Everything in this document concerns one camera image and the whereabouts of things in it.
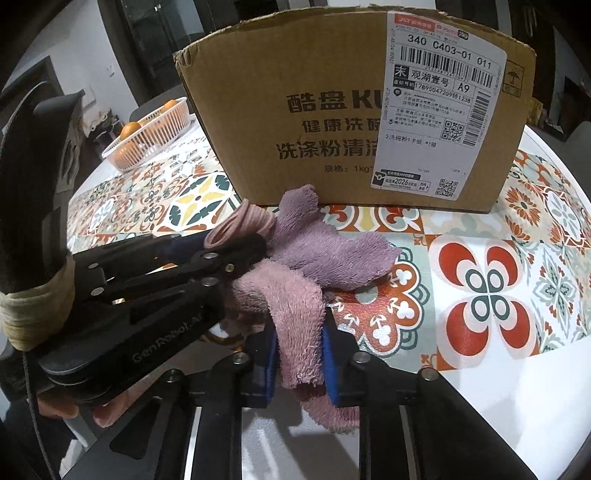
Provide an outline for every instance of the tape wrap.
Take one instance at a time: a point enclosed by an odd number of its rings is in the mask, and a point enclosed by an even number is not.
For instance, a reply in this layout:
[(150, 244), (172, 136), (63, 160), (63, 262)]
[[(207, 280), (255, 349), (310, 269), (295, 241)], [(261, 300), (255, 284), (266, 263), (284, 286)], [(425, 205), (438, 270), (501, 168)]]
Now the tape wrap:
[(72, 255), (47, 283), (16, 293), (0, 293), (0, 319), (13, 347), (28, 352), (58, 332), (70, 314), (74, 293)]

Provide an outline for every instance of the tablecloth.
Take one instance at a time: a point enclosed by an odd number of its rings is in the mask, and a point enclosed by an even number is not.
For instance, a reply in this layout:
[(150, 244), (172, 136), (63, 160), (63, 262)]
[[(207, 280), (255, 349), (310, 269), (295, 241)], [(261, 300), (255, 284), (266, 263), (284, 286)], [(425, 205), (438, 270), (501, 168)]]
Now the tablecloth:
[[(68, 246), (76, 253), (143, 233), (203, 231), (239, 204), (197, 126), (156, 160), (76, 196)], [(402, 248), (388, 279), (331, 304), (339, 328), (392, 367), (524, 358), (591, 330), (591, 218), (550, 160), (517, 151), (487, 215), (348, 205), (322, 212), (342, 235), (377, 231)]]

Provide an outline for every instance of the cloth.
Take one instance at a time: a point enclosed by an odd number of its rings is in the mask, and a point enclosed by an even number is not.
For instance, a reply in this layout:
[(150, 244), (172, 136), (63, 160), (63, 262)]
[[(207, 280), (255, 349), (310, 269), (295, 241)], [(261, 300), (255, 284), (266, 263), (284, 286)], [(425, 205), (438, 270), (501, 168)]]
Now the cloth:
[(271, 236), (276, 220), (275, 215), (268, 210), (252, 205), (248, 199), (244, 199), (226, 221), (207, 234), (204, 246), (214, 248), (231, 238), (252, 233), (258, 233), (266, 240)]
[(365, 286), (390, 271), (400, 249), (378, 233), (355, 240), (339, 235), (322, 222), (311, 185), (286, 192), (279, 209), (268, 242), (271, 259), (234, 282), (235, 300), (250, 313), (268, 309), (277, 330), (282, 385), (296, 389), (318, 424), (345, 432), (358, 425), (359, 412), (332, 406), (322, 386), (322, 288)]
[(319, 339), (324, 322), (322, 290), (301, 272), (261, 261), (233, 284), (238, 304), (249, 312), (269, 309), (281, 359), (281, 384), (323, 383)]
[(74, 303), (74, 259), (66, 257), (53, 278), (38, 287), (0, 293), (4, 333), (17, 350), (28, 352), (58, 332)]

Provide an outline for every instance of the cardboard box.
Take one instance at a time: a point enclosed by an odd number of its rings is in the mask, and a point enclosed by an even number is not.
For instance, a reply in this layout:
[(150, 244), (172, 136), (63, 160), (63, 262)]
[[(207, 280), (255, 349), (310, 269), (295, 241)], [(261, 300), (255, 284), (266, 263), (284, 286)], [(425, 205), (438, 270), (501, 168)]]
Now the cardboard box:
[[(461, 29), (456, 30), (460, 35), (476, 35), (506, 52), (505, 70), (498, 70), (502, 85), (497, 80), (496, 107), (457, 200), (370, 186), (391, 10), (445, 22)], [(311, 183), (325, 204), (488, 212), (511, 168), (530, 110), (535, 53), (488, 27), (432, 10), (310, 8), (214, 32), (178, 52), (176, 65), (240, 197), (276, 205), (286, 190)], [(321, 102), (339, 108), (325, 109)], [(332, 128), (335, 119), (340, 130)], [(315, 149), (311, 157), (308, 147)]]

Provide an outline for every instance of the finger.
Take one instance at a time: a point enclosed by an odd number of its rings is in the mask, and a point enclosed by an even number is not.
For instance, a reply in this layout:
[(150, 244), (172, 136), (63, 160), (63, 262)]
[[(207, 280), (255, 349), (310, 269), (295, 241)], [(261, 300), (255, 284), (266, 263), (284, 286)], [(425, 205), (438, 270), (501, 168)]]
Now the finger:
[(39, 404), (39, 413), (44, 417), (73, 419), (78, 416), (78, 405), (74, 405), (62, 398), (39, 394), (37, 396), (37, 403)]
[(111, 400), (107, 405), (92, 410), (95, 423), (101, 428), (113, 425), (129, 407), (129, 394), (125, 391)]

